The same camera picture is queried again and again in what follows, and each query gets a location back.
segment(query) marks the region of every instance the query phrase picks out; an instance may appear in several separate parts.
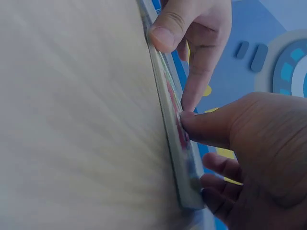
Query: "finger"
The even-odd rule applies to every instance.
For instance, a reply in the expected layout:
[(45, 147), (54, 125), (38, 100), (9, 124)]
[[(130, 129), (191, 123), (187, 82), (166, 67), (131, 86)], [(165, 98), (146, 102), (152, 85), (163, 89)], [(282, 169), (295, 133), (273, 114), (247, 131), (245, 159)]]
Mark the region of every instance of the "finger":
[(210, 211), (227, 225), (234, 204), (214, 189), (203, 189), (202, 197)]
[[(248, 152), (250, 149), (247, 143), (254, 140), (253, 135), (255, 133), (253, 132), (256, 131), (257, 127), (253, 127), (253, 130), (249, 132), (246, 131), (242, 135), (242, 139), (232, 138), (242, 128), (241, 124), (235, 121), (240, 118), (251, 119), (251, 116), (261, 110), (264, 100), (267, 101), (268, 98), (276, 96), (279, 97), (280, 95), (260, 92), (250, 93), (211, 113), (197, 115), (192, 112), (182, 112), (181, 122), (190, 139), (196, 142), (233, 150), (236, 154), (237, 152)], [(276, 104), (277, 101), (278, 99), (274, 99), (272, 103)]]
[(193, 23), (187, 31), (192, 55), (181, 101), (184, 111), (194, 111), (203, 96), (228, 39), (228, 35), (219, 37), (218, 31), (198, 23)]
[(201, 185), (203, 188), (213, 188), (225, 198), (237, 201), (242, 191), (242, 186), (233, 184), (219, 178), (213, 174), (205, 174), (201, 177)]
[(181, 123), (191, 140), (196, 142), (230, 149), (229, 143), (229, 123), (231, 114), (224, 115), (223, 107), (211, 113), (197, 115), (193, 112), (182, 112)]
[(236, 160), (219, 156), (216, 153), (207, 153), (203, 156), (202, 163), (206, 168), (219, 175), (240, 183), (243, 182), (242, 170)]
[(188, 60), (188, 47), (187, 47), (187, 40), (185, 37), (181, 40), (181, 42), (177, 46), (177, 51), (182, 61)]
[(197, 15), (191, 0), (169, 0), (150, 29), (155, 47), (165, 53), (176, 49)]

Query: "fingernail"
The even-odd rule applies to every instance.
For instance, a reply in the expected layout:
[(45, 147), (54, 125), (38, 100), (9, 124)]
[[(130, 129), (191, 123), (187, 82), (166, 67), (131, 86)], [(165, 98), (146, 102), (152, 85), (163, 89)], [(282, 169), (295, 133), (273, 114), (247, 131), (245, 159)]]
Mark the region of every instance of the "fingernail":
[(174, 35), (167, 29), (163, 27), (156, 27), (152, 34), (156, 39), (158, 39), (161, 43), (164, 43), (165, 46), (173, 47), (175, 38)]
[(193, 112), (188, 112), (188, 111), (183, 111), (180, 114), (181, 119), (191, 119), (195, 116), (195, 113)]

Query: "knuckle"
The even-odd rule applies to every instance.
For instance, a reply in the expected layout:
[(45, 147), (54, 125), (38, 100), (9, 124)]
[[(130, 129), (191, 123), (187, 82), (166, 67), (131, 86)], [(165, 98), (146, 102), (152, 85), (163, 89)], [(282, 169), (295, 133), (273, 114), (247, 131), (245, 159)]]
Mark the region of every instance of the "knuckle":
[(183, 32), (185, 28), (185, 21), (184, 19), (176, 12), (166, 11), (164, 13), (164, 16), (166, 18), (171, 19), (176, 23), (176, 25), (180, 28), (180, 30)]

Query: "circular graphic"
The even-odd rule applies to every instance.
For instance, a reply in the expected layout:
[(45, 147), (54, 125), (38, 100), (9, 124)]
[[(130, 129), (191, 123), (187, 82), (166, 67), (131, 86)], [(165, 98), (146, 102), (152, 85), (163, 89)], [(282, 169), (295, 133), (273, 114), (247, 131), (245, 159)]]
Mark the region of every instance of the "circular graphic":
[(273, 92), (307, 97), (307, 39), (290, 44), (279, 56)]

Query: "skin wrinkle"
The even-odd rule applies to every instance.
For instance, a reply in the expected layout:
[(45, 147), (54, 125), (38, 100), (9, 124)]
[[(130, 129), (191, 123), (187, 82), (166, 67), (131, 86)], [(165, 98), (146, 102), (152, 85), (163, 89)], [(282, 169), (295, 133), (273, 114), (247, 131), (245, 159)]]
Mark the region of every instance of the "skin wrinkle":
[(184, 31), (185, 21), (183, 20), (183, 18), (179, 14), (177, 14), (175, 12), (166, 11), (166, 12), (164, 12), (164, 17), (172, 18), (177, 23), (177, 25), (180, 27), (181, 31), (182, 32)]

